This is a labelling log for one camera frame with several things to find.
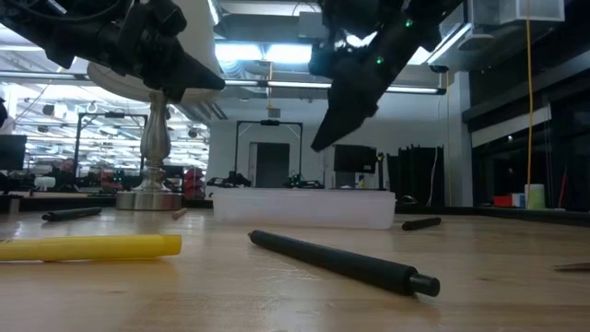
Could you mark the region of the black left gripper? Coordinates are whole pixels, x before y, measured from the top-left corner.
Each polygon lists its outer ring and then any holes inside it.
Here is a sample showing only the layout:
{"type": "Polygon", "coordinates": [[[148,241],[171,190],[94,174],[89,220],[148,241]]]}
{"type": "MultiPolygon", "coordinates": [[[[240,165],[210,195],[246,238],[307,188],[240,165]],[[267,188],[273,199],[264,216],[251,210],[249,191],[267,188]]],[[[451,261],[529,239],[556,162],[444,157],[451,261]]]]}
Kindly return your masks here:
{"type": "Polygon", "coordinates": [[[161,90],[175,102],[188,89],[223,90],[225,81],[181,46],[178,34],[186,26],[172,0],[131,5],[106,63],[94,65],[94,82],[105,89],[161,90]]]}

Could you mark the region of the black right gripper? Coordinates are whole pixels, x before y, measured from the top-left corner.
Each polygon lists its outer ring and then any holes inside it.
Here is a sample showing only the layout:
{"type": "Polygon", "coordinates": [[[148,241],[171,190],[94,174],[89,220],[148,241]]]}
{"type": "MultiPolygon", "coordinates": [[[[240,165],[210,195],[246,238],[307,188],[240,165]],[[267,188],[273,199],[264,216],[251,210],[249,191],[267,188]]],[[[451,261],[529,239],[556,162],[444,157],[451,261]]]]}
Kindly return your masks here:
{"type": "Polygon", "coordinates": [[[360,47],[338,46],[348,30],[334,22],[325,27],[326,37],[313,45],[308,63],[312,75],[333,81],[327,93],[328,109],[311,144],[314,151],[328,148],[373,117],[379,99],[418,49],[416,22],[372,27],[374,37],[360,47]]]}

